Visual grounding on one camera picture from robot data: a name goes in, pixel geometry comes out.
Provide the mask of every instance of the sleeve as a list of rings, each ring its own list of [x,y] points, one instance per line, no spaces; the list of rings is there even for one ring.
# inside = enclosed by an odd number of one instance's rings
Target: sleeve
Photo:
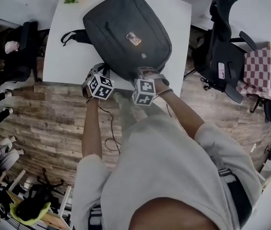
[[[241,145],[213,123],[203,124],[195,135],[195,141],[208,154],[210,149],[217,149],[225,168],[230,169],[239,178],[254,206],[262,188],[253,162]]]
[[[88,155],[79,162],[71,210],[71,222],[76,230],[87,230],[90,209],[100,203],[109,176],[110,171],[98,155]]]

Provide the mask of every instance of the pink object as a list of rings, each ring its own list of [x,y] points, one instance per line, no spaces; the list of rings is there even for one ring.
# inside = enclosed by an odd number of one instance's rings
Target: pink object
[[[5,53],[9,54],[13,51],[18,51],[19,43],[16,41],[9,41],[5,44]]]

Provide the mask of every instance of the wrist strap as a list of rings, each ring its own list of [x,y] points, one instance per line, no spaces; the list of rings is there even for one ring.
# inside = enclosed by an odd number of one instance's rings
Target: wrist strap
[[[157,93],[156,95],[160,96],[161,94],[164,94],[164,93],[169,92],[169,91],[173,91],[173,89],[168,88],[168,89],[166,89],[166,90],[163,90],[163,91]]]
[[[88,97],[88,98],[86,99],[86,104],[87,104],[91,99],[93,99],[93,98],[94,98],[93,96]]]

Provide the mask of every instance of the yellow-green bag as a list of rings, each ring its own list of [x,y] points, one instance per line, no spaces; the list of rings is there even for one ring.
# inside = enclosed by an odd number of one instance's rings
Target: yellow-green bag
[[[16,209],[17,209],[17,206],[18,204],[10,204],[10,207],[11,207],[11,210],[10,210],[10,213],[12,215],[12,217],[19,221],[20,223],[26,225],[26,226],[31,226],[31,225],[34,225],[35,223],[37,223],[47,212],[48,210],[50,209],[50,206],[51,206],[51,203],[46,203],[45,206],[41,209],[38,217],[36,219],[30,219],[30,220],[27,220],[27,221],[24,221],[22,220],[21,218],[19,218],[18,216],[16,216]]]

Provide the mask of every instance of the white shirt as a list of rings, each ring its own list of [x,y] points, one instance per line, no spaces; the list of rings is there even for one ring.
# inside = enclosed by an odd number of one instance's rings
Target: white shirt
[[[238,229],[229,189],[208,155],[213,147],[240,179],[251,204],[258,200],[261,186],[251,158],[215,124],[203,124],[193,140],[174,119],[157,115],[129,133],[112,173],[97,155],[80,161],[71,212],[76,230],[88,228],[90,209],[100,203],[104,229],[127,230],[134,212],[158,197],[194,207],[221,230]]]

